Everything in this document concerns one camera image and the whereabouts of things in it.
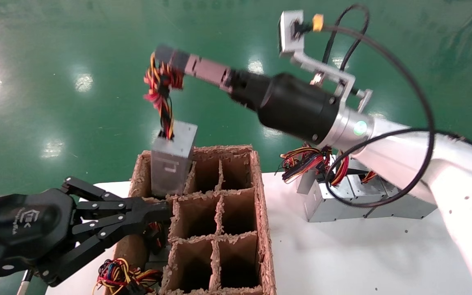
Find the wire bundle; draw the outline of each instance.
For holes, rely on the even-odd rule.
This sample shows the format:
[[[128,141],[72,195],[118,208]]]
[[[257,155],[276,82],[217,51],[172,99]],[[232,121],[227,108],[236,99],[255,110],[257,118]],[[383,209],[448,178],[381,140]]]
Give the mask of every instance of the wire bundle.
[[[341,181],[347,176],[347,169],[349,169],[349,157],[345,157],[343,161],[341,161],[340,166],[338,167],[338,170],[336,170],[336,176],[335,178],[331,181],[332,186],[337,186]]]
[[[147,293],[152,293],[154,292],[152,286],[161,283],[162,276],[163,273],[159,270],[150,269],[142,272],[139,268],[129,269],[129,263],[123,258],[107,259],[99,268],[98,281],[94,289],[101,284],[109,288],[111,295],[116,295],[127,285],[134,283]]]
[[[159,62],[156,67],[155,54],[150,56],[150,66],[143,81],[149,85],[148,93],[144,98],[150,101],[159,112],[161,132],[160,137],[172,140],[174,133],[174,117],[172,115],[172,101],[169,97],[170,88],[183,89],[183,73],[172,69],[169,65]]]
[[[285,173],[281,178],[285,183],[291,183],[298,176],[316,167],[324,160],[324,155],[319,149],[303,146],[286,154],[281,154],[283,161],[278,170],[283,168]]]
[[[368,183],[369,180],[373,179],[376,176],[376,173],[374,171],[369,171],[367,175],[362,179],[362,183]]]
[[[319,150],[304,143],[303,147],[280,155],[283,161],[281,161],[278,170],[283,169],[285,171],[281,175],[285,183],[291,183],[312,168],[316,168],[317,173],[325,174],[329,169],[332,154],[333,150],[330,146],[325,146],[322,150]],[[336,186],[341,183],[345,176],[347,176],[348,167],[349,159],[343,159],[336,174],[334,177],[331,177],[331,185]]]

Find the yellow wire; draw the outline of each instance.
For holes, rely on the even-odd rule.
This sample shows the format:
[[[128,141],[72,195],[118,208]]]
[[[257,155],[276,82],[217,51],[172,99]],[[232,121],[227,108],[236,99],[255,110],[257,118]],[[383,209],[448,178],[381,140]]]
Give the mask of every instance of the yellow wire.
[[[155,52],[152,52],[150,55],[150,69],[152,69],[152,73],[154,73],[154,77],[156,77],[156,80],[159,82],[159,73],[156,69],[156,54]]]
[[[121,291],[121,289],[123,289],[123,286],[120,286],[120,289],[116,290],[116,292],[112,293],[111,295],[116,295],[118,292]]]

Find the black cable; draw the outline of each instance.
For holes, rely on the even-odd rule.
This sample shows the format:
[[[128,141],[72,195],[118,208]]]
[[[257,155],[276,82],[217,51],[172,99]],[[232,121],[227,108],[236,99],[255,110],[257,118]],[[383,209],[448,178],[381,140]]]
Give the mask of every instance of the black cable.
[[[367,27],[369,26],[370,15],[369,15],[369,9],[367,9],[367,7],[365,7],[364,5],[361,5],[361,4],[353,4],[353,5],[349,6],[347,9],[345,9],[341,13],[341,15],[338,17],[338,19],[336,20],[335,26],[336,27],[339,26],[340,22],[341,22],[341,19],[349,11],[354,10],[354,9],[359,9],[359,10],[363,11],[365,19],[363,21],[363,28],[360,32],[361,32],[362,35],[365,35],[365,32],[367,32]],[[327,45],[325,47],[324,57],[322,58],[322,62],[324,62],[325,64],[327,64],[329,62],[329,56],[331,54],[331,49],[333,48],[335,37],[336,37],[336,31],[334,31],[331,34],[331,37],[329,38],[329,41],[327,42]],[[356,39],[356,41],[354,41],[354,43],[351,45],[351,47],[349,47],[349,50],[347,50],[347,53],[345,54],[345,56],[343,56],[343,61],[341,62],[341,65],[340,65],[340,71],[345,70],[345,65],[347,64],[347,61],[349,61],[349,58],[351,58],[352,53],[354,52],[354,50],[356,49],[358,44],[360,44],[360,39]]]
[[[395,200],[398,200],[399,198],[401,198],[401,197],[405,196],[406,194],[408,194],[414,188],[414,186],[420,181],[420,179],[424,175],[425,170],[427,170],[427,166],[429,166],[429,163],[431,162],[431,158],[433,156],[433,149],[434,149],[434,139],[435,139],[435,125],[434,125],[433,111],[431,110],[431,106],[427,102],[427,99],[425,97],[425,93],[423,92],[422,88],[420,88],[420,86],[418,85],[418,82],[416,81],[416,79],[414,79],[414,77],[412,76],[410,71],[405,67],[405,65],[403,65],[403,63],[394,54],[392,54],[390,51],[388,51],[388,49],[386,49],[385,47],[383,47],[382,45],[380,45],[378,42],[374,41],[373,39],[371,39],[371,38],[369,38],[365,35],[362,35],[360,32],[357,32],[357,31],[352,30],[350,28],[345,28],[345,27],[324,27],[323,30],[328,31],[328,32],[339,32],[339,33],[342,33],[342,34],[347,34],[349,36],[352,36],[354,38],[359,39],[360,41],[363,41],[364,43],[366,43],[367,45],[372,47],[380,55],[384,56],[384,58],[386,58],[389,62],[391,62],[391,64],[393,66],[395,66],[396,69],[398,69],[398,71],[408,81],[411,88],[413,89],[413,91],[418,96],[418,99],[420,100],[420,103],[422,104],[422,107],[423,107],[424,112],[425,112],[425,118],[427,120],[427,131],[429,132],[429,140],[428,140],[429,145],[427,146],[427,151],[425,153],[425,159],[424,159],[424,162],[422,163],[422,166],[420,166],[420,169],[418,169],[418,172],[417,172],[416,176],[414,176],[412,181],[403,190],[396,193],[394,196],[392,196],[390,198],[387,198],[385,200],[382,200],[382,201],[372,202],[372,203],[351,203],[349,201],[346,201],[346,200],[340,198],[335,193],[333,193],[330,190],[329,182],[326,182],[326,187],[329,190],[329,193],[334,198],[336,198],[336,200],[339,200],[341,203],[344,203],[344,204],[349,205],[349,206],[359,207],[359,208],[372,208],[372,207],[377,207],[377,206],[380,206],[380,205],[385,205],[385,204],[394,202]],[[376,136],[376,137],[371,138],[371,139],[369,139],[365,142],[362,142],[360,144],[357,144],[357,145],[353,146],[352,148],[348,149],[345,153],[343,153],[341,156],[336,158],[335,162],[333,162],[333,164],[327,170],[327,173],[325,174],[325,179],[329,179],[330,171],[343,158],[347,157],[349,154],[353,153],[357,149],[361,149],[364,146],[368,145],[369,143],[375,142],[377,140],[381,140],[382,138],[386,138],[388,136],[393,136],[393,135],[397,135],[397,134],[414,132],[414,130],[416,130],[416,129],[411,128],[411,129],[405,129],[405,130],[389,132],[389,133],[386,133],[386,134],[382,134],[380,136]]]
[[[428,128],[410,128],[410,129],[403,129],[403,130],[392,131],[392,132],[389,132],[389,133],[384,133],[381,136],[371,138],[370,140],[367,140],[366,142],[363,142],[361,144],[357,144],[356,146],[353,146],[352,148],[348,149],[345,153],[343,153],[342,155],[337,157],[336,161],[345,159],[345,157],[347,157],[349,154],[353,153],[355,150],[360,149],[361,147],[366,146],[367,144],[375,142],[375,141],[380,140],[382,138],[387,138],[389,136],[395,136],[395,135],[398,135],[398,134],[411,133],[411,132],[423,132],[423,131],[429,131],[429,129]],[[472,145],[472,140],[470,140],[468,138],[465,138],[463,136],[459,136],[456,133],[449,132],[449,131],[441,131],[441,130],[437,130],[436,133],[437,134],[442,134],[444,136],[451,136],[454,139],[457,139],[457,140],[465,142],[469,145]],[[336,161],[329,167],[328,171],[331,171],[332,169],[334,169],[337,166]],[[394,202],[395,200],[398,200],[398,198],[400,198],[400,197],[395,198],[395,196],[397,196],[397,195],[395,195],[393,197],[389,197],[385,200],[378,201],[378,202],[354,204],[354,203],[350,203],[350,202],[344,200],[343,198],[340,198],[340,197],[336,196],[331,190],[329,190],[329,192],[334,198],[339,200],[341,203],[344,203],[344,204],[349,205],[349,206],[360,207],[360,208],[378,207],[378,206],[382,206],[382,205]]]

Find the white robotic arm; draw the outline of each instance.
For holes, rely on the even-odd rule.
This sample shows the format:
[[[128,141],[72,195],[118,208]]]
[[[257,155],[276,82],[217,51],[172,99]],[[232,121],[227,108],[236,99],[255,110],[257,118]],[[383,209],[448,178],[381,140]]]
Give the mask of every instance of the white robotic arm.
[[[408,129],[382,119],[372,122],[371,137],[395,129]],[[427,134],[416,132],[373,142],[353,157],[403,188],[416,175],[426,149]],[[436,136],[433,159],[420,183],[410,193],[438,205],[449,234],[472,274],[472,146],[448,136]]]

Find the cardboard compartment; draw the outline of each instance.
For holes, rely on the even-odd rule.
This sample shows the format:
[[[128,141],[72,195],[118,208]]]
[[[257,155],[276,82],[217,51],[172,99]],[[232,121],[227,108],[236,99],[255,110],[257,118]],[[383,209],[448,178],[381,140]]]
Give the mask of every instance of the cardboard compartment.
[[[251,187],[249,153],[227,155],[222,160],[223,183],[221,189],[244,189]]]
[[[206,193],[219,190],[220,174],[221,162],[217,157],[200,157],[193,162],[184,193]]]
[[[212,281],[212,242],[200,239],[194,242],[175,243],[169,257],[167,281],[163,288],[168,291],[208,290]]]
[[[221,225],[222,232],[230,235],[239,235],[257,229],[254,188],[242,189],[223,196]]]
[[[220,241],[218,245],[221,288],[254,288],[260,284],[256,232]]]
[[[158,202],[150,187],[150,152],[144,151],[129,196]],[[260,160],[250,145],[194,148],[184,195],[166,200],[174,214],[168,264],[165,254],[148,256],[137,235],[118,243],[115,258],[165,265],[160,295],[276,295]]]
[[[218,228],[216,223],[216,205],[219,196],[212,194],[176,200],[174,205],[173,225],[169,237],[188,239],[215,234]]]

